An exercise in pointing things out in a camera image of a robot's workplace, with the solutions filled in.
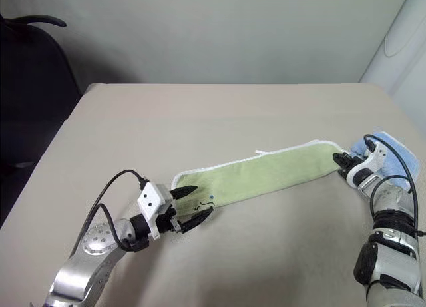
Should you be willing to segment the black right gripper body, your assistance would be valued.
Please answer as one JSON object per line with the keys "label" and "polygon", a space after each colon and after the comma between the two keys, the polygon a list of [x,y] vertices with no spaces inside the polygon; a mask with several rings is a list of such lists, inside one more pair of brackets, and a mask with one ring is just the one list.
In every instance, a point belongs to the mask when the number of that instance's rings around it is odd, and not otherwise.
{"label": "black right gripper body", "polygon": [[358,156],[350,156],[350,155],[347,155],[346,161],[347,162],[346,162],[345,168],[347,170],[351,170],[355,166],[362,164],[364,162],[362,158],[359,158]]}

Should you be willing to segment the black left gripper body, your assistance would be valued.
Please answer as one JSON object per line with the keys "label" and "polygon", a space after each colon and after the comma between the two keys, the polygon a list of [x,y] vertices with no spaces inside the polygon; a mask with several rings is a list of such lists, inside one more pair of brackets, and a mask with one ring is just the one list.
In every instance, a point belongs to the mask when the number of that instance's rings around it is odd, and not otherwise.
{"label": "black left gripper body", "polygon": [[156,226],[161,234],[166,232],[179,233],[182,231],[181,225],[176,219],[176,200],[180,198],[180,192],[171,190],[170,193],[172,195],[172,202],[168,205],[166,212],[164,214],[159,214],[156,219]]}

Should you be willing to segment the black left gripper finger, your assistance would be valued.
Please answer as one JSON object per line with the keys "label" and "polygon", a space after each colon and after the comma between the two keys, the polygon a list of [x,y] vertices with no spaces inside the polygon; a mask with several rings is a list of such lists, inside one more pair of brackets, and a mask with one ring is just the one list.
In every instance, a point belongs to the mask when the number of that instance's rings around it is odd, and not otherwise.
{"label": "black left gripper finger", "polygon": [[179,200],[181,198],[184,198],[190,195],[197,189],[198,189],[197,186],[188,185],[188,186],[181,186],[181,187],[175,188],[171,190],[169,193],[171,195],[172,200]]}
{"label": "black left gripper finger", "polygon": [[213,211],[214,211],[213,208],[207,208],[205,210],[202,210],[192,215],[190,219],[187,220],[186,222],[179,222],[180,233],[185,234],[188,231],[196,228],[197,226],[202,224],[213,213]]}

